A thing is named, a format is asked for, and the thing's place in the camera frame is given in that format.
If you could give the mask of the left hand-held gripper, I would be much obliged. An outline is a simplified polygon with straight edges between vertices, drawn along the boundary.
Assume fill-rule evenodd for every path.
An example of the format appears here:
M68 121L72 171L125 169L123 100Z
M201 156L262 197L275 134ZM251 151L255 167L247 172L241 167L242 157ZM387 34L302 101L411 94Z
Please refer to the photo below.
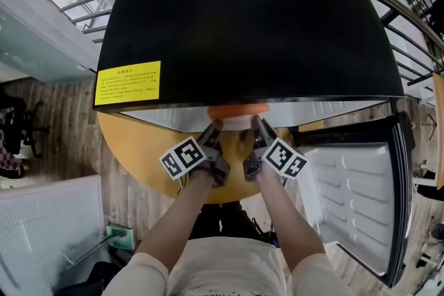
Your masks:
M219 141L222 131L223 122L214 120L199 138L190 136L165 152L160 163L170 178L185 187L193 172L207 171L214 179L214 186L225 185L230 165L223 157Z

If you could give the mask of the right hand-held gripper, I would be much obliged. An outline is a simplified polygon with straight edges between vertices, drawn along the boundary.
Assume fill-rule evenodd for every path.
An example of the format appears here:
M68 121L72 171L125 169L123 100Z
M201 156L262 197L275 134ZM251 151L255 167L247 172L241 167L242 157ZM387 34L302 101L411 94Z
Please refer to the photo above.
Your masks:
M259 115L251 119L253 150L243 162L245 181L253 182L264 166L269 166L279 176L295 180L308 159L290 143L278 137L277 132Z

